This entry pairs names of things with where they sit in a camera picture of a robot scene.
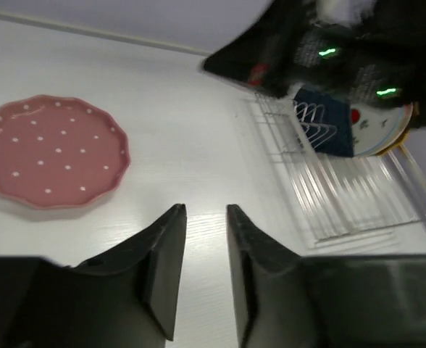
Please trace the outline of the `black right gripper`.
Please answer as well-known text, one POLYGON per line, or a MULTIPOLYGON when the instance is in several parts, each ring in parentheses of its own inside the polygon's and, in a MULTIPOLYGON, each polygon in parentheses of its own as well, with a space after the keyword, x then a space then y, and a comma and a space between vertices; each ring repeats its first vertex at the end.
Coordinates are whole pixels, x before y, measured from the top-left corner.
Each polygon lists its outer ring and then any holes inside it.
POLYGON ((275 98, 284 97, 289 84, 281 82, 278 65, 285 40, 306 22, 303 7, 267 7, 242 34, 209 55, 201 70, 244 88, 275 98))

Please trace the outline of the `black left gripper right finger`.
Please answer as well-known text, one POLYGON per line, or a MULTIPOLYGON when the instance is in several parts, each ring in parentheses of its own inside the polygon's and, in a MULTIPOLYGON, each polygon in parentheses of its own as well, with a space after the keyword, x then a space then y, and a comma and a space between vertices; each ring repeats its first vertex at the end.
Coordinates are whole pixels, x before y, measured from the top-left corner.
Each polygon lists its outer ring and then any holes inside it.
POLYGON ((426 347, 426 254, 303 257, 227 207, 240 347, 426 347))

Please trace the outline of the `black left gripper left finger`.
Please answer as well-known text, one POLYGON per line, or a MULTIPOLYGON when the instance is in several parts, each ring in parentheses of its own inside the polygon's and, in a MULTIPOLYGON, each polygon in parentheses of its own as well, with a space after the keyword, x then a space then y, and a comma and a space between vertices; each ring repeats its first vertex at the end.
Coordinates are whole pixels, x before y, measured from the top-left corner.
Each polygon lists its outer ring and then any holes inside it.
POLYGON ((187 212, 75 267, 0 257, 0 347, 164 347, 173 340, 187 212))

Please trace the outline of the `dark blue leaf plate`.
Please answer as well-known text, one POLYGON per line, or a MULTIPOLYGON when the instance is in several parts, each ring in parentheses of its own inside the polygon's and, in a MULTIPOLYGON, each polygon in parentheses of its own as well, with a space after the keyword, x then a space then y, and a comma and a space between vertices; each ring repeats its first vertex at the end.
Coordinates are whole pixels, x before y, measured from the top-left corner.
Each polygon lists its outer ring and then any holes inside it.
POLYGON ((298 121, 316 152, 353 157, 354 140, 347 103, 301 88, 293 98, 298 121))

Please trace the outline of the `white watermelon plate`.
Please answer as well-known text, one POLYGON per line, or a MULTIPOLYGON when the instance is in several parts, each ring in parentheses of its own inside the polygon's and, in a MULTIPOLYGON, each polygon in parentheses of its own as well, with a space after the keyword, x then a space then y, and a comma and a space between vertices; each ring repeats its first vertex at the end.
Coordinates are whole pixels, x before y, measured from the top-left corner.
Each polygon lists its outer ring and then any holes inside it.
POLYGON ((375 156, 404 134, 412 118, 412 104, 394 109, 351 105, 351 132, 355 157, 375 156))

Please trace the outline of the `pink polka dot plate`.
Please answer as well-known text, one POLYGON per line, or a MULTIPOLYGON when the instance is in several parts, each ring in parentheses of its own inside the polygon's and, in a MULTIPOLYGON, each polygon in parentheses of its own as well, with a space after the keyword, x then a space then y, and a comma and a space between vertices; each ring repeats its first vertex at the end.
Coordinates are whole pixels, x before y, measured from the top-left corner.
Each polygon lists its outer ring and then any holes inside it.
POLYGON ((0 106, 0 196, 40 210, 82 207, 114 191, 128 137, 82 99, 38 95, 0 106))

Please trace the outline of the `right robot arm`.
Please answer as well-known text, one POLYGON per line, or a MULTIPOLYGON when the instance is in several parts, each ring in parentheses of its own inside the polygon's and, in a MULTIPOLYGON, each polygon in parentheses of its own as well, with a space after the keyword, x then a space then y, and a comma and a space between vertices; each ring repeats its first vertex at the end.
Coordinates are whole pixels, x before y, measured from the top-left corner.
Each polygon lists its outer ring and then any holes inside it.
POLYGON ((305 83, 378 109, 416 103, 426 126, 426 1, 348 1, 347 14, 329 22, 315 1, 273 1, 201 68, 278 99, 305 83))

